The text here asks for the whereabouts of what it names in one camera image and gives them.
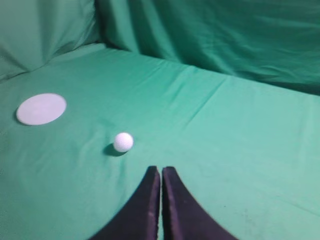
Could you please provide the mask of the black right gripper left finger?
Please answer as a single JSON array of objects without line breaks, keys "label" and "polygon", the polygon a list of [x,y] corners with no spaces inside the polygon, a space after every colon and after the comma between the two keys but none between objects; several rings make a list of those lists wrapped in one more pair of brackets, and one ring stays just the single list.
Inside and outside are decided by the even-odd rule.
[{"label": "black right gripper left finger", "polygon": [[149,166],[135,192],[92,240],[156,240],[160,214],[161,178]]}]

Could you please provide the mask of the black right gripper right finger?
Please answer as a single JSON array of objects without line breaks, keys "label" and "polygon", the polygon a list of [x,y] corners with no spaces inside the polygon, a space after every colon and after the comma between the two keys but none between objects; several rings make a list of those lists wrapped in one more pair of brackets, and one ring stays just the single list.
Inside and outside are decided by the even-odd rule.
[{"label": "black right gripper right finger", "polygon": [[195,200],[173,166],[162,170],[162,224],[165,240],[235,240]]}]

